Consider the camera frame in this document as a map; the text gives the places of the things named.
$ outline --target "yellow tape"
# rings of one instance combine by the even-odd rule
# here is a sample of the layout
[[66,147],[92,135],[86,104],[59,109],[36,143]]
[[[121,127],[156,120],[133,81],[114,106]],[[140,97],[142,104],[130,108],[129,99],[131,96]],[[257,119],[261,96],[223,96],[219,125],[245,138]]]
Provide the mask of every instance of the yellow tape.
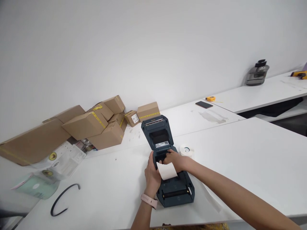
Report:
[[93,111],[96,111],[97,109],[102,109],[102,105],[101,104],[98,104],[98,105],[99,107],[94,108]]
[[102,125],[103,128],[106,128],[105,125],[101,122],[101,120],[97,117],[97,115],[94,112],[91,112],[91,114],[94,115],[94,117],[99,121],[99,123]]
[[[132,110],[130,113],[134,112],[134,110]],[[129,115],[130,113],[127,113],[125,116]]]
[[121,124],[119,125],[120,127],[122,126],[122,123],[124,122],[124,119],[125,119],[125,118],[122,118],[122,122],[121,122]]
[[146,115],[146,116],[140,117],[140,119],[145,118],[145,117],[150,117],[150,116],[153,116],[153,115],[156,115],[156,114],[159,114],[159,113],[160,113],[160,112],[158,112],[158,113],[152,113],[152,114],[149,114],[149,115]]
[[11,153],[10,151],[8,151],[8,150],[6,150],[6,149],[4,149],[4,148],[2,148],[2,147],[0,147],[0,150],[2,150],[2,151],[5,152],[6,154],[8,154],[8,155],[10,155],[10,156],[12,156],[12,157],[15,157],[16,159],[18,159],[18,160],[20,160],[20,161],[23,161],[23,162],[25,162],[25,163],[27,163],[27,164],[29,164],[29,165],[32,164],[31,162],[29,162],[29,161],[27,161],[27,160],[24,160],[24,159],[22,159],[22,158],[16,156],[15,154]]

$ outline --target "smartphone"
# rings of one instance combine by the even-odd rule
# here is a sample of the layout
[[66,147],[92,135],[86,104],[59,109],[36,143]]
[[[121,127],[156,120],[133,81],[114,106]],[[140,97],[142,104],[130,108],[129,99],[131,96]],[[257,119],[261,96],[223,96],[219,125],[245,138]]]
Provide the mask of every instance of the smartphone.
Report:
[[196,104],[196,105],[199,105],[199,106],[201,106],[201,107],[203,107],[203,108],[205,108],[205,109],[210,108],[210,107],[213,106],[213,105],[211,105],[211,104],[208,104],[208,103],[205,103],[205,102],[202,102],[202,101],[196,102],[195,104]]

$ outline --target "cardboard box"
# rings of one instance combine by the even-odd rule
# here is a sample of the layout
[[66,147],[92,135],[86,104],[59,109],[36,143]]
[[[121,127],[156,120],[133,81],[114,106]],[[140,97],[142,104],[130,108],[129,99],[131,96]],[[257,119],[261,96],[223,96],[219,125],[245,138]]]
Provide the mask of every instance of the cardboard box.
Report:
[[124,111],[125,109],[125,105],[122,102],[121,98],[119,95],[115,96],[115,97],[111,97],[105,101],[103,101],[103,103],[105,103],[107,105],[107,107],[110,108],[110,110],[114,113],[114,114],[118,114]]
[[88,112],[63,124],[63,128],[76,140],[101,134],[108,122],[101,113]]
[[124,113],[118,113],[118,114],[113,115],[113,117],[111,117],[111,119],[108,120],[108,122],[109,124],[113,122],[117,122],[120,125],[123,118],[124,118]]
[[42,171],[42,174],[52,180],[69,178],[83,161],[86,154],[77,146],[72,145],[53,165]]
[[122,118],[122,121],[121,121],[121,123],[120,123],[120,127],[121,127],[121,129],[122,129],[122,131],[125,133],[125,130],[126,130],[126,128],[127,128],[127,125],[128,125],[128,122],[127,122],[127,120],[123,117]]
[[70,134],[55,118],[0,144],[0,156],[21,166],[42,161]]
[[63,124],[70,121],[72,118],[79,116],[81,114],[84,114],[85,111],[84,109],[82,109],[82,107],[80,105],[76,105],[72,108],[69,108],[47,120],[44,120],[43,123],[46,123],[48,121],[51,121],[53,119],[59,119]]
[[92,111],[94,111],[95,113],[98,112],[101,113],[107,121],[110,120],[110,118],[114,115],[114,113],[109,109],[109,107],[107,107],[103,102],[97,103],[87,112],[92,112]]
[[128,122],[124,117],[124,113],[118,113],[118,114],[113,115],[113,117],[108,122],[109,122],[109,124],[111,124],[113,122],[117,122],[119,124],[119,126],[121,127],[123,132],[125,132],[126,127],[128,125]]
[[88,137],[87,139],[98,149],[105,149],[122,142],[124,132],[117,122],[109,124],[104,131],[96,136]]
[[128,124],[131,127],[134,127],[138,123],[140,123],[140,119],[138,118],[137,112],[135,110],[130,110],[129,112],[125,113],[124,116],[125,116]]
[[158,103],[153,102],[147,105],[140,106],[138,108],[137,115],[140,119],[140,122],[160,116]]

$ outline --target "label printer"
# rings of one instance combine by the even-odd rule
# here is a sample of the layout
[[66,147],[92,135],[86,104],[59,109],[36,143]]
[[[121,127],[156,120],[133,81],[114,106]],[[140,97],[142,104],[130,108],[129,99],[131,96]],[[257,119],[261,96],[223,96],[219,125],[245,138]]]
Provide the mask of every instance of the label printer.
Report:
[[[157,162],[166,158],[168,149],[177,152],[169,127],[168,119],[160,115],[142,122],[142,130],[153,150],[153,162],[156,169]],[[164,208],[193,203],[195,188],[186,171],[177,173],[177,177],[161,180],[157,198]]]

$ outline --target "printer lid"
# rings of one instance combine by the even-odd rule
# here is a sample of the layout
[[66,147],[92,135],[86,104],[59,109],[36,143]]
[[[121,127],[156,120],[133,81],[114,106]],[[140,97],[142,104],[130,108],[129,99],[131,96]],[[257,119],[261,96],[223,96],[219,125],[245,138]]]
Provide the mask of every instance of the printer lid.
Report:
[[168,119],[160,115],[142,122],[143,132],[152,150],[163,146],[174,145]]

